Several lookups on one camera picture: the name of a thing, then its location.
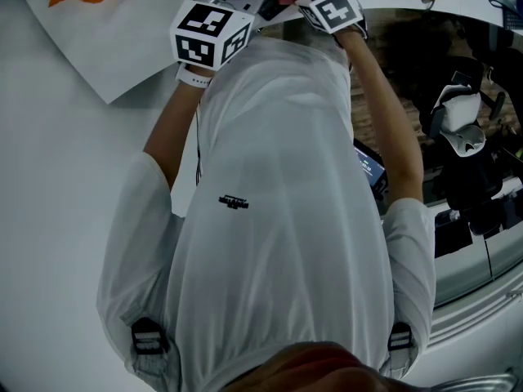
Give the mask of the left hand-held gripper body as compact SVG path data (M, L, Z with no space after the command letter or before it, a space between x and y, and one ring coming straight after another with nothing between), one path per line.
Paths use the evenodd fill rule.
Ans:
M169 35L175 60L218 71L249 43L262 0L185 0Z

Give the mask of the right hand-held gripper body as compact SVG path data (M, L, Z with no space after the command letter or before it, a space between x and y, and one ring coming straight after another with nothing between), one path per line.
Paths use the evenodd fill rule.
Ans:
M297 0L295 5L313 28L328 34L364 19L357 0Z

